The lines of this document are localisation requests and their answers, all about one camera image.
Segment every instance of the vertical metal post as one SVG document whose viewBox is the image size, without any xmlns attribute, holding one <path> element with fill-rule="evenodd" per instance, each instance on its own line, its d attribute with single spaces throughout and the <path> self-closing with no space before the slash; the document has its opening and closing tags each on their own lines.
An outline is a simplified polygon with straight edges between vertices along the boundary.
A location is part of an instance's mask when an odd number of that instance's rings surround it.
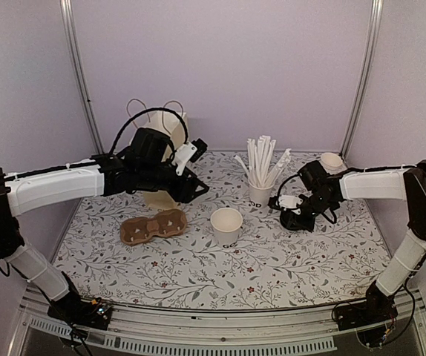
<svg viewBox="0 0 426 356">
<path fill-rule="evenodd" d="M 68 49 L 71 54 L 71 61 L 73 62 L 73 69 L 78 83 L 79 95 L 81 96 L 82 106 L 88 123 L 91 139 L 93 140 L 94 148 L 98 154 L 104 153 L 102 147 L 101 136 L 97 128 L 96 120 L 94 118 L 93 108 L 88 93 L 88 87 L 85 82 L 85 74 L 82 70 L 81 57 L 79 55 L 78 41 L 76 39 L 76 31 L 74 28 L 73 11 L 71 8 L 71 0 L 60 0 L 62 7 L 63 25 L 65 26 L 66 39 L 68 41 Z"/>
<path fill-rule="evenodd" d="M 344 142 L 341 146 L 340 155 L 347 159 L 350 147 L 352 145 L 353 136 L 355 135 L 356 127 L 363 106 L 364 95 L 367 89 L 368 78 L 370 76 L 371 64 L 375 54 L 376 42 L 378 41 L 379 24 L 381 21 L 381 10 L 383 8 L 383 0 L 373 0 L 370 15 L 370 26 L 368 27 L 367 49 L 364 55 L 363 67 L 361 68 L 360 82 L 356 91 L 353 109 L 350 115 L 350 120 L 345 134 Z"/>
</svg>

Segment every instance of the bundle of straws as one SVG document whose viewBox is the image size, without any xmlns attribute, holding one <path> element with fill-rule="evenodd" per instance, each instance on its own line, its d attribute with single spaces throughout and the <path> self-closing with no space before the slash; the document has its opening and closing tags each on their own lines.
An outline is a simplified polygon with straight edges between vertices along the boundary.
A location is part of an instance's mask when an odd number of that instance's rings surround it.
<svg viewBox="0 0 426 356">
<path fill-rule="evenodd" d="M 274 147 L 275 139 L 271 140 L 270 136 L 260 136 L 257 144 L 254 139 L 248 139 L 248 167 L 241 157 L 235 156 L 246 172 L 249 183 L 256 188 L 271 188 L 291 160 L 290 149 L 286 149 L 269 171 Z"/>
</svg>

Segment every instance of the floral tablecloth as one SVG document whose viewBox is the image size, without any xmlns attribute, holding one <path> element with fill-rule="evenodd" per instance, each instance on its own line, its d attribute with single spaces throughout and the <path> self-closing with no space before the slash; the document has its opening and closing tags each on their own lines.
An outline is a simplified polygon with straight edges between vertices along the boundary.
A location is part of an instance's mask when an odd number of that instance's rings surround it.
<svg viewBox="0 0 426 356">
<path fill-rule="evenodd" d="M 55 266 L 82 294 L 119 303 L 271 309 L 362 297 L 389 263 L 366 205 L 342 203 L 337 224 L 318 217 L 313 233 L 287 231 L 277 211 L 249 204 L 247 179 L 235 154 L 208 152 L 192 167 L 210 191 L 180 207 L 189 222 L 184 235 L 126 246 L 119 238 L 122 221 L 157 212 L 146 208 L 142 194 L 88 198 L 71 223 Z M 281 181 L 317 158 L 294 154 Z M 300 180 L 288 185 L 289 193 L 306 193 Z M 224 206 L 237 208 L 244 218 L 237 245 L 226 249 L 213 243 L 209 223 L 211 213 Z"/>
</svg>

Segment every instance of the paper cup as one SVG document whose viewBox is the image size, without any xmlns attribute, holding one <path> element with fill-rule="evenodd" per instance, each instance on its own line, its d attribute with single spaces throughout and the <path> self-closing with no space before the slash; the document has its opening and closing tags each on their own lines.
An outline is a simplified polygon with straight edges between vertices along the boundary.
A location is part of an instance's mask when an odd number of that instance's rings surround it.
<svg viewBox="0 0 426 356">
<path fill-rule="evenodd" d="M 338 154 L 332 152 L 325 152 L 320 156 L 320 162 L 324 168 L 330 173 L 339 172 L 344 165 L 344 161 Z"/>
<path fill-rule="evenodd" d="M 249 200 L 251 201 L 251 205 L 256 208 L 267 207 L 272 188 L 274 188 L 273 185 L 269 188 L 258 188 L 249 182 Z"/>
<path fill-rule="evenodd" d="M 233 208 L 221 208 L 212 214 L 210 221 L 217 246 L 223 248 L 232 247 L 240 235 L 240 229 L 243 224 L 241 213 Z"/>
</svg>

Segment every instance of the ventilation grille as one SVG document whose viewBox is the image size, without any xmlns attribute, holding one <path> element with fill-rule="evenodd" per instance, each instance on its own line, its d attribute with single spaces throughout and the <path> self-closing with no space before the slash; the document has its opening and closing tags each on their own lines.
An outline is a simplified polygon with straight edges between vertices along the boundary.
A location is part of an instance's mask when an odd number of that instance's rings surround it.
<svg viewBox="0 0 426 356">
<path fill-rule="evenodd" d="M 70 328 L 56 321 L 48 321 L 40 317 L 32 316 L 30 326 L 55 336 L 70 337 Z M 335 351 L 337 349 L 333 343 L 332 337 L 274 345 L 214 347 L 151 343 L 134 340 L 128 337 L 106 335 L 103 345 L 102 343 L 100 345 L 93 345 L 145 356 L 299 356 L 314 355 L 322 352 Z"/>
</svg>

